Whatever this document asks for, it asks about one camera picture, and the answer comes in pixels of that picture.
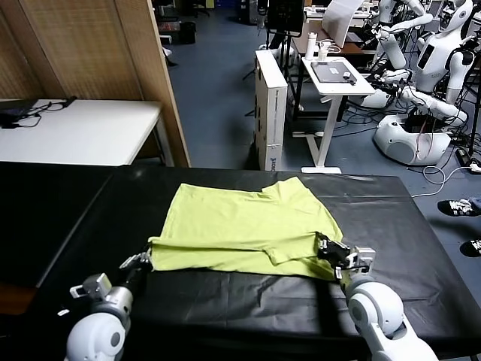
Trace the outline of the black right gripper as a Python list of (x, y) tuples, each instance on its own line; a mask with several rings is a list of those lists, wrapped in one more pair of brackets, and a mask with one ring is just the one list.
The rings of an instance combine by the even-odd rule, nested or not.
[(330, 241), (329, 237), (321, 232), (316, 232), (316, 246), (318, 249), (318, 259), (327, 261), (332, 268), (346, 268), (349, 265), (347, 257), (351, 248), (342, 242)]

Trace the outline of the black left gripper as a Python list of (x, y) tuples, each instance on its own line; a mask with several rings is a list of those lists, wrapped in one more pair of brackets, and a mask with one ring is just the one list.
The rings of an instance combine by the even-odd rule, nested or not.
[(145, 283), (152, 265), (151, 253), (149, 251), (128, 257), (119, 269), (130, 269), (126, 276), (126, 288), (139, 290)]

